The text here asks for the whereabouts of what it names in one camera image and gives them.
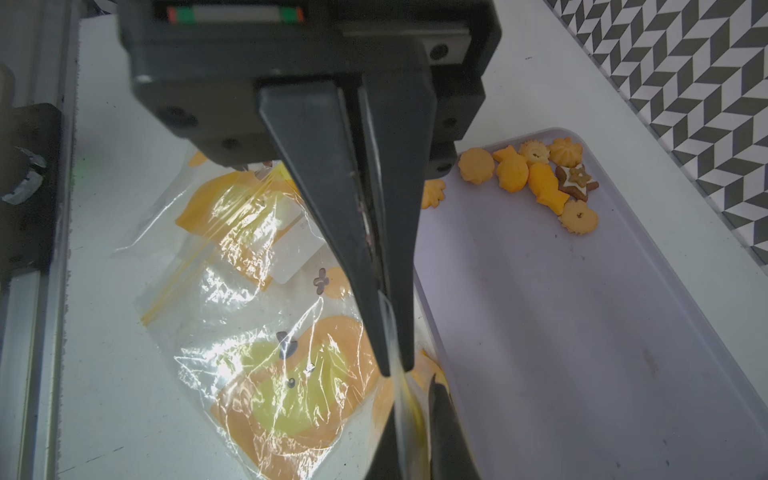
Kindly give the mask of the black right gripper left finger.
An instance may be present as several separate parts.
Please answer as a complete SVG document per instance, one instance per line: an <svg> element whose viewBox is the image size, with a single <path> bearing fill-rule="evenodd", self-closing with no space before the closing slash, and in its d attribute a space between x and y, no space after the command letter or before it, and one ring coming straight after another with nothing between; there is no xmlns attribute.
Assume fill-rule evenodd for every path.
<svg viewBox="0 0 768 480"><path fill-rule="evenodd" d="M365 480L401 480L395 410L391 409Z"/></svg>

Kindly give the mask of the clear resealable bag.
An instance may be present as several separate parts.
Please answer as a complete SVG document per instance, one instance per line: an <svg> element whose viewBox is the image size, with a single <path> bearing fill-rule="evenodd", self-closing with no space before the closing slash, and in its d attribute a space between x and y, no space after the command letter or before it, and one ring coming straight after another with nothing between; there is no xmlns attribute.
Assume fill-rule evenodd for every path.
<svg viewBox="0 0 768 480"><path fill-rule="evenodd" d="M379 294L379 304L392 386L391 409L395 410L402 479L432 479L428 408L432 377L421 388L409 373L409 367L406 365L409 354L401 342L394 306L383 292Z"/></svg>

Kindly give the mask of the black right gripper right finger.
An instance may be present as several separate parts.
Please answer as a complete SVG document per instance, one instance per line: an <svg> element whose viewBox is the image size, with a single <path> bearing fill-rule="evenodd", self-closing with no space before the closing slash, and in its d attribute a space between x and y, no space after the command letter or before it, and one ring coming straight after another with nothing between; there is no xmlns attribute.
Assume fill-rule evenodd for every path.
<svg viewBox="0 0 768 480"><path fill-rule="evenodd" d="M479 480L480 475L445 385L433 376L428 392L430 474L433 480Z"/></svg>

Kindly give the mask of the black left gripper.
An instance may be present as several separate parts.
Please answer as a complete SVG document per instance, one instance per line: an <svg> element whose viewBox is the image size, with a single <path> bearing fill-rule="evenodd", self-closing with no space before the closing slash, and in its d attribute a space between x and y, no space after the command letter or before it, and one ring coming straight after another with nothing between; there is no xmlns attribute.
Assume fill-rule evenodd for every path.
<svg viewBox="0 0 768 480"><path fill-rule="evenodd" d="M235 167L275 159L269 133L350 282L380 372L390 375L381 274L411 370L425 171L432 179L451 170L484 101L481 78L501 40L495 5L123 1L117 20L133 93L174 135ZM379 74L411 69L429 76ZM346 86L363 75L377 252L344 92L321 81Z"/></svg>

